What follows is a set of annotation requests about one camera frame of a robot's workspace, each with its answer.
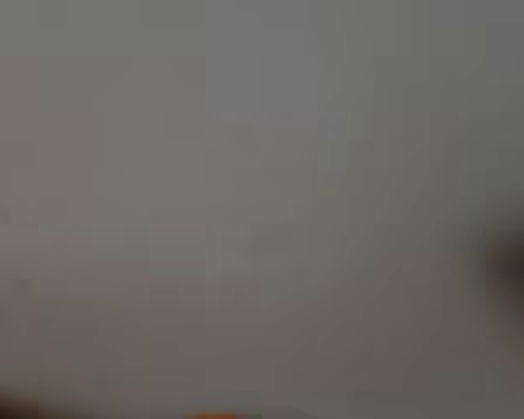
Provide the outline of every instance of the dark object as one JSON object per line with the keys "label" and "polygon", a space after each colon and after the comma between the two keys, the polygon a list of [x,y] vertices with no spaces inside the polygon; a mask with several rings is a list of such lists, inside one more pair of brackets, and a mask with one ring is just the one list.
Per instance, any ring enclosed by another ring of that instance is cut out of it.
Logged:
{"label": "dark object", "polygon": [[524,314],[524,223],[487,235],[486,250],[488,281]]}
{"label": "dark object", "polygon": [[38,407],[21,403],[6,395],[0,395],[0,419],[38,419]]}

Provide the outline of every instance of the gray surface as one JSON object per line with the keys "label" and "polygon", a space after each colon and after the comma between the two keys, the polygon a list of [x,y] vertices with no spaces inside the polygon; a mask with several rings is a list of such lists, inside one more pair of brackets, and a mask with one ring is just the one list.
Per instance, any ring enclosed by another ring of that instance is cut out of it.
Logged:
{"label": "gray surface", "polygon": [[4,385],[490,409],[524,367],[459,249],[511,197],[522,1],[0,1]]}

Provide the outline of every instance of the orange object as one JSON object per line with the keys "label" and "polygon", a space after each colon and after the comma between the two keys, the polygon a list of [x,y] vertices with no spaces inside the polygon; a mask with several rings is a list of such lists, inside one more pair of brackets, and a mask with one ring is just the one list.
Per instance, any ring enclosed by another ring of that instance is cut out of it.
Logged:
{"label": "orange object", "polygon": [[234,413],[204,413],[192,416],[190,419],[241,419]]}

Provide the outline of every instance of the blurry background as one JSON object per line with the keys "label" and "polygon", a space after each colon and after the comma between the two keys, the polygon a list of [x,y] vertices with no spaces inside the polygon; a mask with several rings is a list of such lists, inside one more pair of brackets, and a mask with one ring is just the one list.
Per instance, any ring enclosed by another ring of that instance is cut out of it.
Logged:
{"label": "blurry background", "polygon": [[0,0],[5,387],[474,417],[524,390],[468,266],[520,199],[524,1]]}

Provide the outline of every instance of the gray wall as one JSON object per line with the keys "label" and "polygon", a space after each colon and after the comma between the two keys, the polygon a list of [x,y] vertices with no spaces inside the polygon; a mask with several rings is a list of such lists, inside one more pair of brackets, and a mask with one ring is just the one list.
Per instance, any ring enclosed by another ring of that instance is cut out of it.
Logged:
{"label": "gray wall", "polygon": [[524,197],[523,3],[1,0],[0,384],[330,418],[507,388],[459,258]]}

